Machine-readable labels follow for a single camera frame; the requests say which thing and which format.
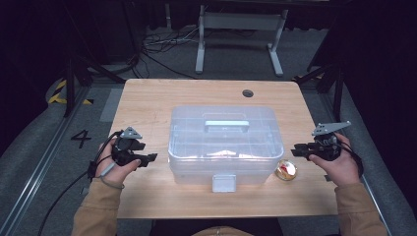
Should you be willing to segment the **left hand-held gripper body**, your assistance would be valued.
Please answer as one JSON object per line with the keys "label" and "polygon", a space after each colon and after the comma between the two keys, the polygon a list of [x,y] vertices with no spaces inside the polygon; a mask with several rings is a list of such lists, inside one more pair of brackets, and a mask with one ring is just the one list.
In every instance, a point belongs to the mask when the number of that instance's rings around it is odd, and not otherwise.
{"label": "left hand-held gripper body", "polygon": [[142,136],[133,127],[127,127],[125,130],[117,132],[116,136],[117,139],[111,151],[112,159],[119,166],[125,166],[137,160],[137,155],[132,150],[132,143],[141,139]]}

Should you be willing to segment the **person's right hand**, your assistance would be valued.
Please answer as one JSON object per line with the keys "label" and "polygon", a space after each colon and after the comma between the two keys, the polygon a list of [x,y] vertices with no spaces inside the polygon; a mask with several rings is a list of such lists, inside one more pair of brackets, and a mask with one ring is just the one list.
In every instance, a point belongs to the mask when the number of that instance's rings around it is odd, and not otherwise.
{"label": "person's right hand", "polygon": [[341,134],[335,135],[342,145],[340,156],[337,159],[327,161],[314,154],[311,154],[309,159],[320,166],[337,187],[359,183],[358,165],[351,155],[350,142]]}

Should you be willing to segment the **round gold candy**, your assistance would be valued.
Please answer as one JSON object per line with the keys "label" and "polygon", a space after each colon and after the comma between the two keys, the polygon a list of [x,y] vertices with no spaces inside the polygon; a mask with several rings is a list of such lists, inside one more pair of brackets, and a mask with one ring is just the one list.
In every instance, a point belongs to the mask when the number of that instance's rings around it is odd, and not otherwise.
{"label": "round gold candy", "polygon": [[297,166],[288,159],[281,159],[274,171],[276,177],[283,181],[291,181],[297,176]]}

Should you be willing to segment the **dark curtain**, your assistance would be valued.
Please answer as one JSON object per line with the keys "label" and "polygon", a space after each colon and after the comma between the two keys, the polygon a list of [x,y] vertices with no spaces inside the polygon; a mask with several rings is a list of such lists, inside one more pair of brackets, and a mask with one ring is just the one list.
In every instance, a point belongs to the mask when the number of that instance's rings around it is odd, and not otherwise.
{"label": "dark curtain", "polygon": [[[141,0],[138,4],[143,14],[144,22],[155,30],[167,27],[168,17],[165,5],[168,5],[171,27],[180,30],[185,26],[195,25],[200,13],[199,0]],[[239,13],[239,14],[279,14],[282,9],[272,5],[245,5],[233,4],[208,4],[208,10],[212,12]],[[322,30],[328,29],[335,19],[335,12],[323,7],[296,7],[290,8],[287,14],[285,27],[289,30]]]}

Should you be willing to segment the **transparent plastic storage box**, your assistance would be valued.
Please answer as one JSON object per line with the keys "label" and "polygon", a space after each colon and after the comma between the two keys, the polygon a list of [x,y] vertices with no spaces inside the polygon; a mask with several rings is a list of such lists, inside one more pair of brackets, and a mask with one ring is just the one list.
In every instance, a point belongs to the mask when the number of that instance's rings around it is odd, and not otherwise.
{"label": "transparent plastic storage box", "polygon": [[171,113],[168,154],[176,183],[227,193],[265,183],[284,146],[269,107],[183,105]]}

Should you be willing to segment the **person's left hand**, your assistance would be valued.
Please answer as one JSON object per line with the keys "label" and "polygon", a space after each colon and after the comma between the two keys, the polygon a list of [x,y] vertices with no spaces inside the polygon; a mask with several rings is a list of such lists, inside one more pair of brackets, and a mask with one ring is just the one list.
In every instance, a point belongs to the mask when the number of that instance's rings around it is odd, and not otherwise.
{"label": "person's left hand", "polygon": [[106,146],[100,145],[99,148],[102,150],[102,153],[97,160],[98,165],[95,177],[101,178],[112,186],[121,187],[126,177],[138,168],[140,161],[134,160],[125,166],[115,164],[110,157],[114,143],[115,139],[112,139]]}

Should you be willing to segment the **person's tan jacket front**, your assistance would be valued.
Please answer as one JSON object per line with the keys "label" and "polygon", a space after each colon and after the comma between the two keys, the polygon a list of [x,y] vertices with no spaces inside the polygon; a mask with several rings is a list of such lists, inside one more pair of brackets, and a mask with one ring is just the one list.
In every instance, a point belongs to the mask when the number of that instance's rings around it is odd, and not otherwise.
{"label": "person's tan jacket front", "polygon": [[248,232],[229,226],[215,226],[201,230],[192,236],[254,236]]}

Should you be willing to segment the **black metal stand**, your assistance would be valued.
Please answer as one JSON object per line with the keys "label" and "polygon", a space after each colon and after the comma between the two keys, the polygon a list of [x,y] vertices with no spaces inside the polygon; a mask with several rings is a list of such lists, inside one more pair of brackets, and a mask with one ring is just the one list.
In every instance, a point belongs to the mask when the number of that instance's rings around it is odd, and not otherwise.
{"label": "black metal stand", "polygon": [[76,91],[75,80],[78,80],[82,87],[90,87],[92,84],[92,77],[88,72],[88,67],[91,67],[99,72],[104,77],[109,78],[111,81],[117,84],[124,84],[125,80],[117,76],[116,74],[108,71],[101,65],[93,62],[92,60],[83,57],[78,54],[70,55],[66,62],[65,76],[66,80],[66,111],[64,117],[67,118],[71,115],[76,105]]}
{"label": "black metal stand", "polygon": [[337,122],[340,122],[340,109],[343,93],[343,73],[339,64],[325,65],[309,72],[304,76],[295,76],[292,79],[292,82],[295,82],[297,85],[302,85],[317,78],[318,76],[321,76],[316,85],[316,91],[318,93],[328,93],[331,88],[334,88],[332,115]]}

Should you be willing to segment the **metal floor rail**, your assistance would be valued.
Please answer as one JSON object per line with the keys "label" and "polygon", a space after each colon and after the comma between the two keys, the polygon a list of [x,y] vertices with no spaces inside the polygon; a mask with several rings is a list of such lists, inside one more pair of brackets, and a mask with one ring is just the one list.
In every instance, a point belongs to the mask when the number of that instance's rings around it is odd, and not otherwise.
{"label": "metal floor rail", "polygon": [[82,106],[84,99],[89,94],[90,87],[81,87],[76,93],[76,98],[73,103],[73,109],[67,117],[61,119],[55,133],[49,139],[48,146],[43,153],[40,161],[35,166],[34,171],[26,182],[19,198],[16,200],[8,217],[0,228],[0,236],[12,236],[19,226],[24,214],[26,213],[32,199],[34,198],[44,176],[46,175],[49,166],[55,158],[57,149],[59,148],[64,134],[68,130],[75,114]]}
{"label": "metal floor rail", "polygon": [[385,180],[390,180],[390,174],[387,172],[385,164],[349,92],[342,95],[340,117],[352,123],[349,128],[342,131],[342,134],[348,137],[354,151],[362,158],[365,172],[361,177],[361,182],[365,185],[373,205],[377,209],[378,217],[387,230],[387,235],[391,236],[390,229],[387,227],[387,219],[382,210],[384,200],[381,197],[381,193],[383,190],[380,190],[378,187]]}

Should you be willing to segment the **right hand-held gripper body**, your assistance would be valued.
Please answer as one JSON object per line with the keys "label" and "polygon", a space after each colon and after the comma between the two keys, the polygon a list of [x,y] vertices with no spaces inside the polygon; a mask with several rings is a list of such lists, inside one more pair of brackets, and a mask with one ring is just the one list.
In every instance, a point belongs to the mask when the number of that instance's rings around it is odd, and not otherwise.
{"label": "right hand-held gripper body", "polygon": [[340,156],[341,147],[335,132],[349,127],[350,121],[338,123],[319,123],[312,132],[314,141],[309,143],[309,149],[320,158],[333,161]]}

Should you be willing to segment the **white metal desk frame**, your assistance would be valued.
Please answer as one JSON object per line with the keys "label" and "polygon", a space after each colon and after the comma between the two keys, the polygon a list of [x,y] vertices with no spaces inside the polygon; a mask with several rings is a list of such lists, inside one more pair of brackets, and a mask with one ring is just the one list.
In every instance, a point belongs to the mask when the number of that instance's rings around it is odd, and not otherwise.
{"label": "white metal desk frame", "polygon": [[201,74],[204,71],[205,62],[205,30],[270,30],[274,31],[274,40],[268,44],[268,54],[274,73],[278,77],[283,76],[283,70],[277,54],[277,46],[280,41],[288,11],[283,10],[276,15],[244,14],[244,13],[215,13],[209,12],[205,5],[200,6],[198,29],[199,44],[195,72]]}

